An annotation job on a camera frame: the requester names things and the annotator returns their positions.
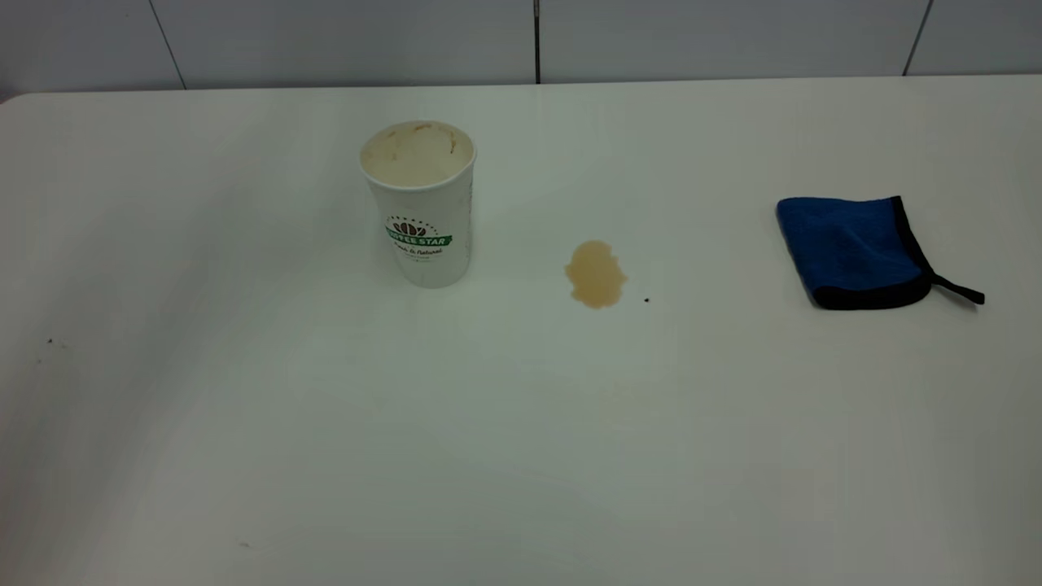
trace microfiber towel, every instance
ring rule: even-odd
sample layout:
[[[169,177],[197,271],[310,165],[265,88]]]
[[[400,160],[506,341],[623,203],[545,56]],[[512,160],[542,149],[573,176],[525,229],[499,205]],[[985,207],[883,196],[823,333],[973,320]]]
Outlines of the microfiber towel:
[[[912,235],[900,196],[873,201],[783,199],[778,223],[803,285],[826,310],[914,303],[940,285],[984,304],[984,293],[939,276]]]

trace white wall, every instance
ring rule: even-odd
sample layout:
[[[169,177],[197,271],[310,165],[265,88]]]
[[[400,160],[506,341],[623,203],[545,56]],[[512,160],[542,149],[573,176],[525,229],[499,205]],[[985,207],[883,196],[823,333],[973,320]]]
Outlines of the white wall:
[[[154,0],[189,89],[531,83],[531,0]]]
[[[927,0],[542,0],[543,81],[900,75]]]
[[[181,83],[148,0],[2,0],[0,100]]]
[[[909,74],[1042,73],[1042,1],[936,0]]]

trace liquid stain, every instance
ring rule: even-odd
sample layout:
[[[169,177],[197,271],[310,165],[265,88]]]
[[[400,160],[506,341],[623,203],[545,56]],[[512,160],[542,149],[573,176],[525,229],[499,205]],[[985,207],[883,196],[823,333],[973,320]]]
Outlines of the liquid stain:
[[[612,255],[612,247],[599,240],[579,244],[565,274],[572,282],[572,297],[595,310],[617,303],[622,284],[629,279],[619,268],[619,258]]]

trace cup rim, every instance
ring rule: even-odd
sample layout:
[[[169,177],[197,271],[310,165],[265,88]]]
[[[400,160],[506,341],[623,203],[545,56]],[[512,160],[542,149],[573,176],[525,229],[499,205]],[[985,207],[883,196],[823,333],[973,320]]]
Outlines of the cup rim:
[[[395,126],[401,126],[403,124],[426,124],[426,123],[435,123],[435,124],[441,124],[442,126],[448,126],[449,128],[452,128],[453,130],[467,137],[467,140],[470,141],[470,146],[471,146],[470,161],[468,161],[467,164],[464,165],[463,168],[456,171],[452,176],[446,179],[442,179],[437,184],[430,184],[428,186],[400,187],[400,186],[393,186],[391,184],[386,184],[377,179],[376,177],[370,175],[369,171],[366,171],[365,165],[362,164],[362,153],[366,150],[366,147],[369,145],[369,143],[373,141],[373,139],[379,137],[383,132],[387,132],[388,130],[394,128]],[[366,179],[371,184],[377,185],[386,190],[398,193],[423,193],[427,191],[441,189],[458,179],[460,176],[466,173],[468,169],[473,168],[474,162],[477,161],[477,144],[474,143],[473,137],[471,137],[466,130],[463,130],[458,126],[455,126],[453,124],[449,124],[448,122],[442,122],[441,120],[404,120],[402,122],[395,122],[394,124],[389,124],[388,126],[384,126],[380,130],[377,130],[375,133],[373,133],[372,137],[369,137],[369,140],[367,140],[365,144],[362,145],[362,149],[358,151],[357,161],[358,161],[358,169],[362,171],[362,174],[366,177]]]

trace paper cup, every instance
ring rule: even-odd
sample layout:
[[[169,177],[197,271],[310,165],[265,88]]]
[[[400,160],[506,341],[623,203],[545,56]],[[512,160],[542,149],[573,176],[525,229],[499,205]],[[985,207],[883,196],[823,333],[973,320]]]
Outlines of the paper cup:
[[[446,287],[467,272],[476,156],[466,132],[430,120],[389,126],[362,147],[362,172],[414,285]]]

